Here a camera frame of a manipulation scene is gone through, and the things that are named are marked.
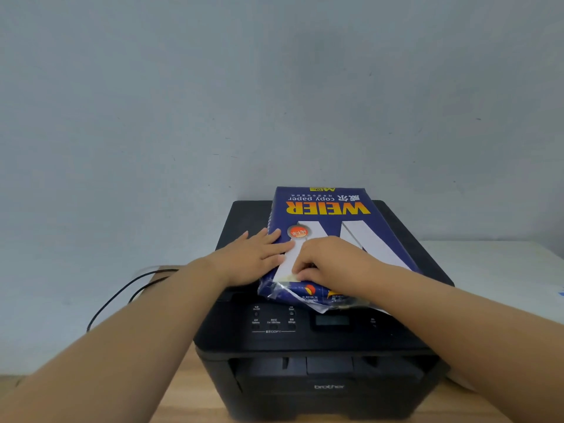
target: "person's left arm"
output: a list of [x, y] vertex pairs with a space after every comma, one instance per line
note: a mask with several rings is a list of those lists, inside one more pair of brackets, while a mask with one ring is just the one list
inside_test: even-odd
[[4, 397], [0, 421], [148, 422], [220, 292], [284, 261], [279, 236], [245, 233], [154, 285]]

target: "finger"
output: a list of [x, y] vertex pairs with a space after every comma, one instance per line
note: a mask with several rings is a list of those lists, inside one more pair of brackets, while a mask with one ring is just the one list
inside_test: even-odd
[[266, 236], [264, 236], [263, 242], [265, 244], [274, 243], [276, 241], [276, 239], [278, 239], [280, 237], [280, 234], [281, 234], [280, 229], [277, 228], [271, 234], [267, 234]]
[[266, 234], [268, 234], [268, 229], [266, 227], [264, 227], [261, 231], [259, 231], [253, 237], [251, 237], [251, 239], [259, 239], [260, 240], [261, 238], [266, 236]]
[[297, 280], [308, 280], [316, 284], [323, 284], [323, 276], [318, 268], [306, 268], [296, 275]]
[[294, 242], [293, 240], [289, 240], [288, 242], [284, 242], [282, 244], [266, 245], [264, 247], [264, 254], [263, 254], [262, 257], [266, 258], [267, 256], [274, 256], [276, 254], [283, 254], [285, 252], [288, 252], [295, 245], [296, 245], [296, 242]]
[[308, 242], [313, 241], [314, 239], [307, 240], [300, 249], [300, 255], [296, 258], [296, 262], [292, 267], [292, 273], [297, 274], [300, 273], [301, 270], [309, 267], [313, 263], [313, 256], [310, 252], [310, 246]]
[[246, 232], [244, 232], [241, 236], [239, 236], [238, 238], [235, 239], [235, 242], [241, 241], [241, 240], [245, 240], [247, 237], [249, 237], [249, 231], [247, 230]]
[[268, 273], [273, 268], [278, 267], [280, 264], [282, 264], [284, 262], [285, 259], [286, 259], [285, 256], [282, 256], [282, 255], [279, 255], [279, 254], [265, 258], [264, 260], [262, 260], [264, 273]]

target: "wooden surface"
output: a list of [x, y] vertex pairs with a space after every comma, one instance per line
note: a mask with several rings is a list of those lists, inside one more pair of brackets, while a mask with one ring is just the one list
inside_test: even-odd
[[[0, 396], [14, 389], [23, 377], [0, 376]], [[338, 422], [331, 415], [300, 416], [299, 422]], [[194, 347], [190, 347], [166, 391], [152, 423], [231, 422]], [[419, 406], [409, 423], [508, 423], [509, 420], [480, 395], [443, 381]]]

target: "printer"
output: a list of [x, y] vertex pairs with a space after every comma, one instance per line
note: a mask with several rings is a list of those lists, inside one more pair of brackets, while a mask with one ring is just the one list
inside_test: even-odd
[[[263, 228], [271, 203], [234, 202], [217, 248]], [[374, 203], [422, 273], [453, 285], [386, 204]], [[194, 338], [233, 419], [406, 419], [449, 370], [386, 313], [351, 308], [320, 314], [260, 297], [257, 286], [223, 291]]]

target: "black cable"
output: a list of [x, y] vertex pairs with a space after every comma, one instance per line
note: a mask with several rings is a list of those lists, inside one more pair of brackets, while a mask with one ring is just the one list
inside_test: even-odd
[[161, 269], [161, 270], [154, 270], [154, 271], [151, 271], [151, 272], [148, 272], [148, 273], [144, 273], [143, 275], [138, 276], [138, 277], [136, 277], [135, 279], [133, 279], [131, 282], [128, 282], [123, 288], [121, 288], [119, 291], [117, 291], [117, 292], [112, 296], [112, 298], [110, 298], [108, 301], [106, 301], [105, 305], [101, 306], [100, 310], [98, 310], [98, 311], [96, 312], [96, 314], [93, 316], [93, 318], [90, 320], [90, 323], [88, 324], [88, 327], [86, 327], [86, 332], [90, 331], [90, 328], [92, 328], [92, 324], [94, 323], [94, 320], [98, 317], [98, 315], [99, 315], [100, 313], [102, 313], [103, 309], [105, 309], [106, 307], [108, 307], [108, 305], [109, 305], [118, 295], [120, 295], [120, 294], [123, 292], [123, 290], [124, 290], [125, 288], [127, 288], [130, 284], [132, 284], [133, 282], [135, 282], [135, 281], [141, 279], [142, 277], [148, 276], [148, 275], [154, 275], [154, 274], [156, 274], [156, 273], [163, 273], [163, 272], [177, 272], [177, 271], [178, 271], [177, 268], [163, 268], [163, 269]]
[[164, 281], [165, 279], [168, 279], [169, 277], [170, 277], [170, 276], [161, 277], [160, 279], [153, 280], [153, 281], [149, 282], [148, 284], [142, 286], [142, 287], [139, 288], [137, 291], [135, 291], [135, 294], [133, 294], [133, 295], [131, 296], [131, 298], [129, 299], [129, 301], [127, 302], [127, 304], [130, 304], [130, 303], [133, 301], [133, 299], [137, 297], [137, 294], [139, 294], [141, 291], [143, 291], [143, 290], [149, 288], [149, 286], [152, 286], [152, 285], [154, 285], [154, 284], [158, 284], [159, 282], [162, 282], [162, 281]]

